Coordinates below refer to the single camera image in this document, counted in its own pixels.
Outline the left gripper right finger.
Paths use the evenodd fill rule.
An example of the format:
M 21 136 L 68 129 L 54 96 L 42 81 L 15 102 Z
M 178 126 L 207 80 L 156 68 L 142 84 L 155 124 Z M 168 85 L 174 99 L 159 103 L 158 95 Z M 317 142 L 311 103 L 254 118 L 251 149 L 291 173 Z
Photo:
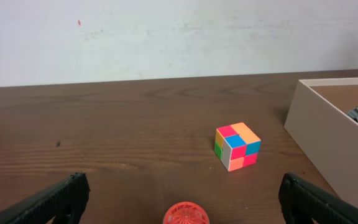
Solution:
M 278 199 L 286 224 L 358 224 L 358 208 L 293 173 L 286 173 Z

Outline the multicoloured puzzle cube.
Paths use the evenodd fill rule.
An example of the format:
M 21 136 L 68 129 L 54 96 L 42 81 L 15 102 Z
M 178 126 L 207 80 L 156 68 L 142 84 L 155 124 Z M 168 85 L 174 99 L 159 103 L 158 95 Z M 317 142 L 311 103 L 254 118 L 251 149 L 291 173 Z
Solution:
M 229 172 L 255 164 L 260 146 L 261 139 L 245 123 L 216 129 L 214 153 Z

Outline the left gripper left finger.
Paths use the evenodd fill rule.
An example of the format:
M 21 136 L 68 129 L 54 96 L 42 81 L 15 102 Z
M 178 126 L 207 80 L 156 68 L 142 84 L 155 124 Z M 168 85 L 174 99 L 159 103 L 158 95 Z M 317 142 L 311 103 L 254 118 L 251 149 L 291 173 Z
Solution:
M 77 172 L 0 212 L 0 224 L 79 223 L 89 200 L 86 174 Z

